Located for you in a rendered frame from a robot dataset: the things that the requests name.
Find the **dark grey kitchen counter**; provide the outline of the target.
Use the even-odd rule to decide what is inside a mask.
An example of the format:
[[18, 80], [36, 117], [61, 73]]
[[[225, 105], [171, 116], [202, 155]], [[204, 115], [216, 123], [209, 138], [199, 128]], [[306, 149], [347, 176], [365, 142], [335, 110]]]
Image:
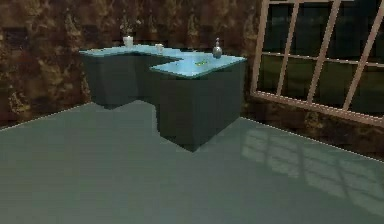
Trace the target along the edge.
[[[156, 109], [160, 136], [188, 151], [240, 117], [246, 59], [135, 45], [79, 52], [94, 103], [114, 109], [136, 100]], [[195, 63], [208, 63], [196, 66]]]

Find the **silver round bottle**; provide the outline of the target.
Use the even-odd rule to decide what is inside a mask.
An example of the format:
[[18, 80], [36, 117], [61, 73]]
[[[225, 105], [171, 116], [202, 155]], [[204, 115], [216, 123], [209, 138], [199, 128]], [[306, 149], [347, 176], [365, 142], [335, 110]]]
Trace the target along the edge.
[[215, 42], [215, 46], [212, 50], [213, 57], [219, 59], [222, 56], [222, 48], [220, 47], [220, 39], [217, 38]]

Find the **white pot house plant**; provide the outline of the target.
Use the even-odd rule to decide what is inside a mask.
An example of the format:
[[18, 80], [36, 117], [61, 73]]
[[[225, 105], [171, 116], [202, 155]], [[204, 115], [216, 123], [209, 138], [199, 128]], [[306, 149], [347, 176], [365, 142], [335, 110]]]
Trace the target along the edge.
[[131, 20], [127, 15], [122, 17], [119, 28], [123, 43], [126, 47], [133, 46], [133, 37], [141, 24], [142, 22], [139, 19]]

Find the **pink framed window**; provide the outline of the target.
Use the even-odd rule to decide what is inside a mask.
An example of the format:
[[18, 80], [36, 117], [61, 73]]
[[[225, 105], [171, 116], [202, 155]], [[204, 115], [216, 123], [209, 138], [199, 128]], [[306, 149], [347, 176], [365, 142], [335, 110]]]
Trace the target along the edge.
[[[373, 44], [375, 42], [375, 39], [377, 37], [379, 28], [381, 26], [381, 23], [384, 19], [384, 0], [380, 1], [379, 8], [377, 10], [377, 14], [375, 16], [374, 22], [372, 24], [372, 28], [370, 30], [370, 33], [368, 35], [366, 44], [364, 46], [363, 53], [360, 56], [360, 59], [358, 61], [350, 61], [350, 60], [341, 60], [341, 59], [331, 59], [326, 57], [326, 53], [328, 50], [328, 46], [331, 40], [331, 36], [333, 33], [334, 26], [336, 24], [338, 11], [340, 8], [340, 4], [343, 0], [278, 0], [278, 1], [272, 1], [272, 0], [262, 0], [261, 3], [261, 9], [260, 9], [260, 18], [259, 18], [259, 26], [258, 26], [258, 34], [257, 34], [257, 42], [256, 42], [256, 49], [255, 49], [255, 58], [253, 62], [253, 73], [251, 78], [251, 84], [250, 84], [250, 95], [252, 97], [259, 97], [265, 100], [281, 103], [281, 104], [287, 104], [291, 106], [296, 106], [302, 109], [311, 110], [314, 112], [319, 112], [322, 114], [335, 116], [343, 119], [347, 119], [354, 122], [359, 122], [363, 124], [373, 125], [377, 127], [384, 128], [384, 115], [382, 117], [375, 117], [370, 116], [366, 114], [361, 114], [357, 112], [353, 112], [349, 110], [349, 107], [352, 103], [353, 96], [356, 92], [356, 89], [358, 87], [358, 84], [361, 80], [362, 73], [364, 71], [364, 68], [366, 66], [372, 66], [372, 67], [382, 67], [384, 68], [384, 64], [380, 63], [371, 63], [368, 61], [371, 49], [373, 47]], [[320, 47], [320, 51], [317, 57], [311, 57], [311, 56], [301, 56], [301, 55], [292, 55], [290, 53], [291, 45], [292, 45], [292, 38], [295, 31], [295, 24], [298, 17], [298, 11], [300, 8], [300, 5], [303, 3], [326, 3], [331, 2], [331, 12], [329, 14], [329, 18], [327, 21], [325, 33], [323, 36], [322, 44]], [[280, 5], [280, 4], [292, 4], [293, 5], [293, 11], [291, 14], [290, 19], [290, 25], [285, 45], [284, 53], [271, 53], [271, 52], [264, 52], [263, 46], [264, 46], [264, 38], [265, 38], [265, 30], [267, 27], [267, 17], [268, 17], [268, 10], [270, 5]], [[259, 79], [259, 73], [260, 73], [260, 65], [263, 55], [270, 55], [270, 56], [282, 56], [282, 66], [279, 73], [279, 80], [277, 84], [277, 89], [275, 93], [268, 93], [263, 91], [258, 91], [258, 79]], [[303, 59], [303, 60], [315, 60], [316, 65], [315, 69], [312, 75], [309, 91], [306, 97], [306, 100], [299, 100], [296, 98], [290, 98], [282, 95], [282, 88], [284, 84], [284, 78], [286, 74], [286, 68], [288, 64], [289, 58], [297, 58], [297, 59]], [[356, 70], [354, 73], [354, 76], [352, 78], [350, 87], [348, 88], [347, 95], [345, 97], [344, 103], [342, 108], [335, 108], [326, 106], [323, 104], [318, 104], [313, 102], [313, 98], [315, 96], [315, 91], [317, 88], [317, 84], [321, 75], [322, 67], [324, 62], [334, 62], [334, 63], [345, 63], [345, 64], [356, 64]]]

